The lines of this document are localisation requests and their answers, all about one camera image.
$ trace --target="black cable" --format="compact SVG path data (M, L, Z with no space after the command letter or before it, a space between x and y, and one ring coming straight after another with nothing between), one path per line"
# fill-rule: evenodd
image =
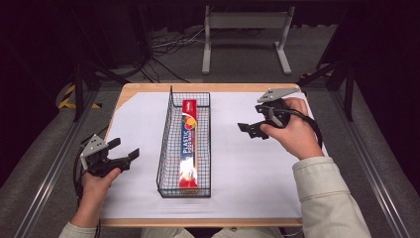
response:
M161 66L163 66L164 68L166 68L166 70L168 70L170 73L172 73L176 78L188 82L190 83L190 81L186 80L185 78L182 78L180 76L178 76L176 73L174 73L172 70L170 70L169 68L167 68L163 63L161 63L159 60L157 60L156 58L152 58L152 60L154 60L155 62L157 62L158 64L160 64Z

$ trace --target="black wire basket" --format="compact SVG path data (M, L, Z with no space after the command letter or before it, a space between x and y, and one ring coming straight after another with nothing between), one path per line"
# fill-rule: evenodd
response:
M179 188L182 100L197 100L198 188ZM210 93L169 93L166 122L157 170L157 190L163 198L211 196Z

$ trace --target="metal frame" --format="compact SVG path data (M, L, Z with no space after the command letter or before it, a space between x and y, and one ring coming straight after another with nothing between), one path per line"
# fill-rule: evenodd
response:
M275 50L280 60L284 74L291 74L290 65L284 52L284 44L290 29L293 18L294 7L289 7L287 12L269 13L221 13L210 12L206 6L206 16L204 20L205 45L203 56L202 73L210 73L211 42L210 29L232 29L232 28L270 28L282 29L281 39L274 42Z

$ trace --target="beige sleeve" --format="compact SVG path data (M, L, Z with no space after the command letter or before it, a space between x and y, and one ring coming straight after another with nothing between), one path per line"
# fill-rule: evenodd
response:
M331 158L300 161L293 172L305 237L370 237L361 210Z
M93 238L96 228L82 228L67 222L58 238Z

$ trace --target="red toothpaste box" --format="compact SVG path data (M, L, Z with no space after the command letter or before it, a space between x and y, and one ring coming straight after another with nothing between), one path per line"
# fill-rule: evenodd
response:
M182 101L179 188L197 188L197 100Z

